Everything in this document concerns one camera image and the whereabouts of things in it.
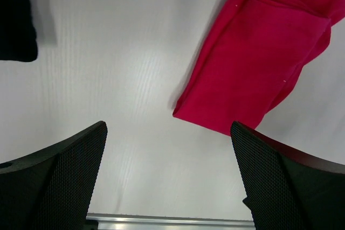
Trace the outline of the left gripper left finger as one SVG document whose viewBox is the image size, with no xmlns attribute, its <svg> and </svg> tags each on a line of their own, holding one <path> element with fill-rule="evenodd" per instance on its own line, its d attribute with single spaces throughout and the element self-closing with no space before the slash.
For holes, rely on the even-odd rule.
<svg viewBox="0 0 345 230">
<path fill-rule="evenodd" d="M 106 122 L 99 121 L 1 163 L 1 229 L 83 229 L 106 138 Z"/>
</svg>

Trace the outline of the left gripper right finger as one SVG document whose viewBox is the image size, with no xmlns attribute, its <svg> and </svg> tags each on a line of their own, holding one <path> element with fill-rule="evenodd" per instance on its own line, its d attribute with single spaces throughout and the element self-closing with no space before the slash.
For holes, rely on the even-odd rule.
<svg viewBox="0 0 345 230">
<path fill-rule="evenodd" d="M 344 229 L 344 165 L 239 122 L 231 140 L 256 229 Z"/>
</svg>

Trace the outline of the magenta t shirt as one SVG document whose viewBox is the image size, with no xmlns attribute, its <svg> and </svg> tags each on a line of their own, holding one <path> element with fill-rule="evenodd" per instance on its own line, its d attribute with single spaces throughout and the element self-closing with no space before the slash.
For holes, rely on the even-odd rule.
<svg viewBox="0 0 345 230">
<path fill-rule="evenodd" d="M 173 116 L 225 135 L 234 121 L 257 127 L 343 18 L 344 0 L 227 0 Z"/>
</svg>

